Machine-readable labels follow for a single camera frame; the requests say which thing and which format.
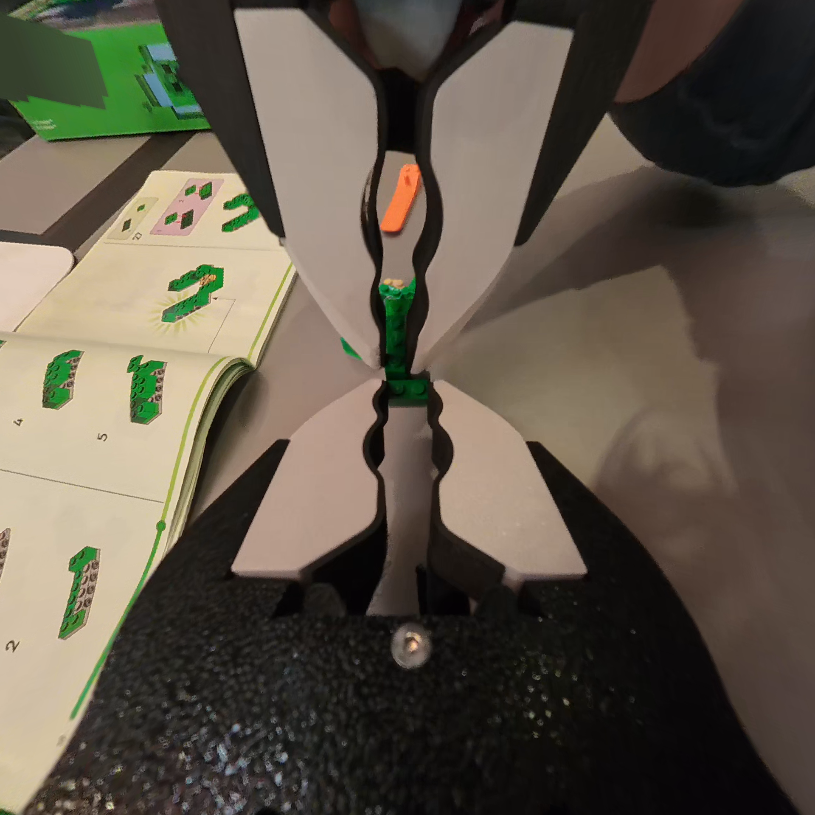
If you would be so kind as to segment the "grey desk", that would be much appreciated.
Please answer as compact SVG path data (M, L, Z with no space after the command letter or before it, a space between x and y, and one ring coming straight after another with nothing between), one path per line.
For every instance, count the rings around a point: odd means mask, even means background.
M813 813L813 173L715 191L604 122L435 376L548 453L601 569L537 615L241 608L267 449L364 371L295 284L194 518L26 813Z

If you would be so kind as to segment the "green grey brick assembly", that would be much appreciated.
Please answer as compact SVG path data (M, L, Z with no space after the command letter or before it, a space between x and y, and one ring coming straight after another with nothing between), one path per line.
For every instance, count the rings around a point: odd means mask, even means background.
M385 379L390 402L396 406L426 403L429 380L412 377L406 363L407 316L413 304L416 281L385 279L379 294L385 309Z

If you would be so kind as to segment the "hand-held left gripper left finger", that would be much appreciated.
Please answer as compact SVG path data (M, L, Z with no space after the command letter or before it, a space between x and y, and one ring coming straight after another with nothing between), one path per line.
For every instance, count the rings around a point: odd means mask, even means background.
M329 585L366 613L387 552L384 427L389 397L368 379L302 424L231 565L240 578Z

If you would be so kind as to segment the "green cardboard box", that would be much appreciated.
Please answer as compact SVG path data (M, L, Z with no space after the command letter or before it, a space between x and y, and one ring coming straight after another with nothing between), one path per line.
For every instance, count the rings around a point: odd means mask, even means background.
M158 21L64 30L2 20L2 99L46 142L208 130Z

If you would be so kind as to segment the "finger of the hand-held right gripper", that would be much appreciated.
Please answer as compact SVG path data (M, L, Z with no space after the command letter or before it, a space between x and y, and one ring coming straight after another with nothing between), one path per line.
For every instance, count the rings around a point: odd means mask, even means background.
M429 309L413 372L461 330L514 246L572 37L565 28L509 23L435 96L430 165L443 223L424 276Z
M382 84L308 3L242 2L234 15L284 246L334 329L378 370L382 241L366 193L385 157Z

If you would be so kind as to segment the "white tray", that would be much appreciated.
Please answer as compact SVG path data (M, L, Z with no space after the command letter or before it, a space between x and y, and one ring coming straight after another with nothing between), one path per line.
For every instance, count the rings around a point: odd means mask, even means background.
M1 241L1 332L14 332L73 269L63 247Z

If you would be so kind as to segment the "brick instruction booklet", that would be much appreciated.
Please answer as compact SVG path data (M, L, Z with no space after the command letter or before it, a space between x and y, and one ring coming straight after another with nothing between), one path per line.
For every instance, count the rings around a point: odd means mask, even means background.
M158 170L2 332L2 813L73 737L295 277L237 173Z

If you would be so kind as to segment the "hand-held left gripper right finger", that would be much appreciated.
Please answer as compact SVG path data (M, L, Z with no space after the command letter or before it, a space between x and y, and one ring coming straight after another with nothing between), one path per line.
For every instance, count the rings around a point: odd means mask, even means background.
M504 585L582 579L587 566L530 445L449 382L427 402L433 480L427 566L471 600Z

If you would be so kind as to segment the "orange brick separator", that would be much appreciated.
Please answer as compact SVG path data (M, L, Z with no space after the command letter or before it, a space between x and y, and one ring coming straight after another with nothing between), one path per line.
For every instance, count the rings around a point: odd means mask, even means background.
M421 188L420 167L417 164L402 166L390 203L380 221L383 233L396 235L404 229Z

